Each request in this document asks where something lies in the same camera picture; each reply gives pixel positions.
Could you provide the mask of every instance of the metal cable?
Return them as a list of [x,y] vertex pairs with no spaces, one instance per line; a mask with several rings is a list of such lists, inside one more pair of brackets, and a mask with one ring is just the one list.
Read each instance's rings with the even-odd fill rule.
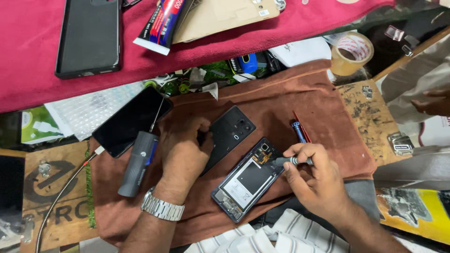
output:
[[83,163],[83,165],[73,174],[73,176],[67,181],[67,183],[64,185],[64,187],[60,190],[58,196],[56,196],[56,199],[53,201],[52,205],[50,206],[49,211],[47,212],[47,214],[45,215],[44,220],[42,221],[42,224],[40,226],[39,229],[39,233],[37,234],[37,239],[36,239],[36,251],[35,253],[40,253],[41,252],[41,242],[42,242],[42,231],[44,230],[45,226],[47,225],[47,220],[49,219],[50,213],[53,211],[53,208],[56,205],[56,202],[58,201],[58,199],[61,197],[61,195],[63,194],[63,192],[66,190],[67,186],[73,181],[73,179],[78,175],[78,173],[80,173],[80,171],[86,166],[86,164],[88,162],[90,162],[92,159],[94,159],[94,157],[97,156],[96,152],[93,152],[92,155],[90,155],[85,162]]

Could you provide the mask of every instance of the black phone back cover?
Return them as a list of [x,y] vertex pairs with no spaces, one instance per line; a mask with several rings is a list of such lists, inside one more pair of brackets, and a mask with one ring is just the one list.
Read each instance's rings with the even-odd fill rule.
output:
[[55,75],[61,79],[120,69],[122,0],[66,0]]
[[209,128],[214,148],[200,176],[214,167],[255,129],[256,126],[236,105],[220,116]]

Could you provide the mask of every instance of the bubble wrap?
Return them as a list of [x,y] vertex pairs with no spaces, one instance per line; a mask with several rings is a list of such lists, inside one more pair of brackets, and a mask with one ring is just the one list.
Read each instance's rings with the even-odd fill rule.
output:
[[53,118],[67,124],[78,140],[84,140],[144,89],[142,81],[45,104],[57,113]]

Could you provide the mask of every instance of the pink cloth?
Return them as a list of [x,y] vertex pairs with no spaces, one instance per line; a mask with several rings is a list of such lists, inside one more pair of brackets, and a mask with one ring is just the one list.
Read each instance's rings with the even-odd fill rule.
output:
[[358,19],[395,0],[287,0],[277,18],[224,31],[191,43],[173,45],[168,56],[138,46],[133,40],[156,8],[142,0],[123,14],[123,67],[109,73],[72,80],[54,76],[64,0],[4,1],[0,8],[0,113],[38,106],[103,90],[178,69],[265,50],[298,41]]

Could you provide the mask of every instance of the usb cable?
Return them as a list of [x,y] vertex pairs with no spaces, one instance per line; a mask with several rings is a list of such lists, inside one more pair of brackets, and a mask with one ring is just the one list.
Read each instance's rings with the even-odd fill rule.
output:
[[102,147],[102,146],[98,147],[85,160],[83,165],[80,166],[80,168],[72,175],[72,177],[70,177],[70,179],[67,181],[67,183],[64,185],[64,187],[59,191],[58,196],[56,197],[56,199],[54,200],[54,202],[50,206],[47,214],[45,215],[44,220],[42,221],[42,224],[40,225],[39,233],[37,234],[37,239],[36,239],[36,251],[35,251],[35,253],[40,253],[41,252],[40,249],[41,249],[41,243],[42,243],[42,231],[44,230],[45,226],[47,225],[47,220],[49,219],[50,213],[53,211],[53,208],[55,207],[57,201],[59,200],[59,198],[61,197],[63,192],[66,190],[67,186],[73,181],[73,179],[78,175],[78,173],[80,173],[80,171],[86,166],[86,164],[88,164],[92,159],[94,159],[94,157],[96,157],[97,155],[101,154],[104,150],[105,150],[104,147]]

